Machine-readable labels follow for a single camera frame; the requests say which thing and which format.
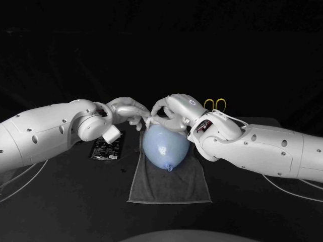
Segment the blue balloon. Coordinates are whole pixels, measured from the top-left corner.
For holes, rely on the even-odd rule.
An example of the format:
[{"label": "blue balloon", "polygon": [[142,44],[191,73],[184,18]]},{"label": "blue balloon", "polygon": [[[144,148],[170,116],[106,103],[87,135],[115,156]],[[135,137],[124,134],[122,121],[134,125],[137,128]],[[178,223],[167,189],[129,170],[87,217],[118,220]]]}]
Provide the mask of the blue balloon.
[{"label": "blue balloon", "polygon": [[189,149],[186,133],[167,130],[158,124],[150,124],[144,132],[142,150],[151,163],[161,169],[171,169],[181,162]]}]

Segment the gray towel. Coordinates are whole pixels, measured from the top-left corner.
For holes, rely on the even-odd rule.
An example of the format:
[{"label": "gray towel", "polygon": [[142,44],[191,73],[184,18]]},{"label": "gray towel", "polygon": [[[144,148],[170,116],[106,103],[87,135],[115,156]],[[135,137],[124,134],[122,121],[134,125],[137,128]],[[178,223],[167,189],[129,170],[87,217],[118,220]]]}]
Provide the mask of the gray towel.
[{"label": "gray towel", "polygon": [[203,170],[190,143],[186,157],[171,171],[160,169],[145,157],[139,134],[139,159],[126,202],[147,204],[212,203]]}]

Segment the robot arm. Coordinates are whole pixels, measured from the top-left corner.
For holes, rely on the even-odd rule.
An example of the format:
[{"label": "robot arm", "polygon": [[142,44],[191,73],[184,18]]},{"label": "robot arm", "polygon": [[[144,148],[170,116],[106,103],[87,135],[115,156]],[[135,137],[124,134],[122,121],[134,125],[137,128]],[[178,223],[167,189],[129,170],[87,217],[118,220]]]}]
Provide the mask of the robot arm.
[{"label": "robot arm", "polygon": [[8,118],[0,123],[0,174],[50,159],[80,140],[92,141],[102,136],[111,144],[121,135],[113,124],[125,120],[131,124],[137,115],[150,116],[144,106],[137,103],[137,107],[135,103],[131,98],[118,98],[106,105],[79,99]]},{"label": "robot arm", "polygon": [[[321,137],[271,126],[246,124],[238,127],[230,117],[217,110],[200,114],[204,109],[184,94],[173,94],[158,101],[151,115],[161,106],[180,114],[180,120],[191,127],[187,139],[206,160],[222,158],[238,168],[259,174],[323,183]],[[152,119],[164,126],[171,123],[160,117]]]}]

